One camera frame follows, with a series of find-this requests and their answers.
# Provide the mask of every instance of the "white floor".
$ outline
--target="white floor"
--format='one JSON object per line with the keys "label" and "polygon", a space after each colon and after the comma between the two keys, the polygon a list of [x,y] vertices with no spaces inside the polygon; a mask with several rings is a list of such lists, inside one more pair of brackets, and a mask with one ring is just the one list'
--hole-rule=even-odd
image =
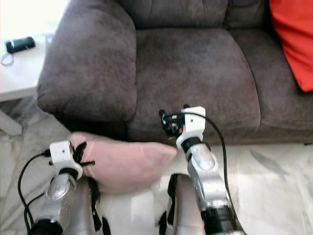
{"label": "white floor", "polygon": [[[25,162],[69,132],[41,112],[32,98],[0,104],[24,126],[19,137],[0,133],[0,234],[26,234],[17,178]],[[212,147],[222,166],[219,146]],[[228,180],[242,226],[251,235],[313,235],[313,145],[228,146]],[[22,182],[27,199],[41,193],[53,175],[48,159],[29,167]],[[156,223],[167,205],[167,184],[174,172],[186,172],[182,153],[162,179],[130,194],[102,195],[103,215],[112,235],[157,235]],[[34,214],[40,201],[31,207]]]}

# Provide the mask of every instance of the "black device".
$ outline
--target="black device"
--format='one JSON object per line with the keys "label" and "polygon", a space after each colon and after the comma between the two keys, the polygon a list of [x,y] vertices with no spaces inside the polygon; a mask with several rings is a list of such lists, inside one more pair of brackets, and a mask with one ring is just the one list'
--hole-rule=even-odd
{"label": "black device", "polygon": [[34,48],[35,45],[35,41],[32,37],[13,39],[5,43],[6,50],[9,54]]}

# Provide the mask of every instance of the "red pillow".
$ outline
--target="red pillow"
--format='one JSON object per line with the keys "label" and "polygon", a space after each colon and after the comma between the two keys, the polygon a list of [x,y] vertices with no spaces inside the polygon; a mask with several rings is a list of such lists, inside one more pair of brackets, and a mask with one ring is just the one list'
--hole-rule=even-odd
{"label": "red pillow", "polygon": [[270,10],[297,83],[313,91],[313,0],[270,0]]}

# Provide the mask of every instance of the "gray fabric sofa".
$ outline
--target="gray fabric sofa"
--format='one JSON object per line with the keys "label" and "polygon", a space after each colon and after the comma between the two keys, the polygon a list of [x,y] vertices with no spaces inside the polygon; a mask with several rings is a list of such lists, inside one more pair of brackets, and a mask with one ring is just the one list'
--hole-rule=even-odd
{"label": "gray fabric sofa", "polygon": [[[72,131],[168,142],[158,111],[201,105],[228,144],[313,142],[268,0],[72,0],[38,104]],[[207,126],[205,139],[218,136]]]}

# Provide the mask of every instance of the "sofa armrest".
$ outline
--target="sofa armrest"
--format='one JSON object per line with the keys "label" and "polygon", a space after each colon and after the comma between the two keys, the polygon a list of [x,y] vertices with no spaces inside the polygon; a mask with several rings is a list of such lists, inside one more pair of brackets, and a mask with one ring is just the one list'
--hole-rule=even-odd
{"label": "sofa armrest", "polygon": [[128,121],[136,109],[136,32],[113,0],[72,0],[46,55],[38,105],[51,114]]}

